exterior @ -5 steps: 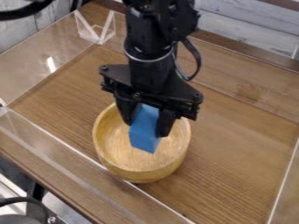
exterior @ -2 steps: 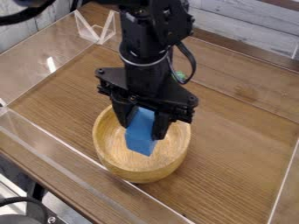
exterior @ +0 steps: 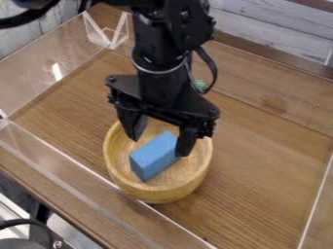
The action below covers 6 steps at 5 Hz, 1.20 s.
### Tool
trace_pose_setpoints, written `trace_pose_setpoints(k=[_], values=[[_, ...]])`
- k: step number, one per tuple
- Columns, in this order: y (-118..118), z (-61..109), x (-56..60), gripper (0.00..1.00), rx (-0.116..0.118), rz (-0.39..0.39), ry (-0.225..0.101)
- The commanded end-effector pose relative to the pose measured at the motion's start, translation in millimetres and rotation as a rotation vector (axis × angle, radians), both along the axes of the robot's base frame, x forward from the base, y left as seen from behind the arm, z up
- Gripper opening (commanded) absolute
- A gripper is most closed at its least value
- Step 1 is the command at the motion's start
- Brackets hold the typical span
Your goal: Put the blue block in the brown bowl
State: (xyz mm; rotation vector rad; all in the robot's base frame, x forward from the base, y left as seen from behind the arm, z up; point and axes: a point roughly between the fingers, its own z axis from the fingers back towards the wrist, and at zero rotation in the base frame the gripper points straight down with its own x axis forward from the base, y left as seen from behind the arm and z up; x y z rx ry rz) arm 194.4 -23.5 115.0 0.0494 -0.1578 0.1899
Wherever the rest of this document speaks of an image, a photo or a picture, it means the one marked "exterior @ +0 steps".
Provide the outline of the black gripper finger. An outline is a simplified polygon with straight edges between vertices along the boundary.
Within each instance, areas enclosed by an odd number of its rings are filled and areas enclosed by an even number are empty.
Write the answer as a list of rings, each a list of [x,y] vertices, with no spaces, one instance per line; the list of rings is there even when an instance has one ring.
[[[198,139],[198,128],[194,126],[186,126],[180,129],[180,135],[177,138],[176,155],[178,157],[188,157],[194,148]]]
[[[120,122],[128,137],[133,141],[138,141],[148,125],[148,117],[144,111],[138,108],[125,106],[118,106],[117,110]]]

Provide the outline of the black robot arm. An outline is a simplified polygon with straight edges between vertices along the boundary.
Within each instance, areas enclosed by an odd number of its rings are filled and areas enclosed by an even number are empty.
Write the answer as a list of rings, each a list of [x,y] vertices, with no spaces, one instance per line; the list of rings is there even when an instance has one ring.
[[[216,20],[208,0],[105,0],[133,14],[134,75],[112,75],[106,85],[128,137],[137,141],[150,117],[180,127],[176,154],[190,155],[197,141],[215,135],[220,109],[205,98],[192,74],[198,55],[213,72],[215,60],[204,44],[215,38]]]

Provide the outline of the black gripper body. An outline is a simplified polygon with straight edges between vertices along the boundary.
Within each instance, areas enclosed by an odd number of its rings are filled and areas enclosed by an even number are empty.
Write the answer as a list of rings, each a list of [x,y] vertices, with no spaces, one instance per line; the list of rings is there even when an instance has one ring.
[[[219,107],[204,97],[207,93],[194,88],[196,79],[188,72],[154,75],[110,75],[106,85],[110,88],[109,101],[118,106],[138,108],[146,117],[153,117],[180,128],[198,128],[198,138],[212,137],[220,118]]]

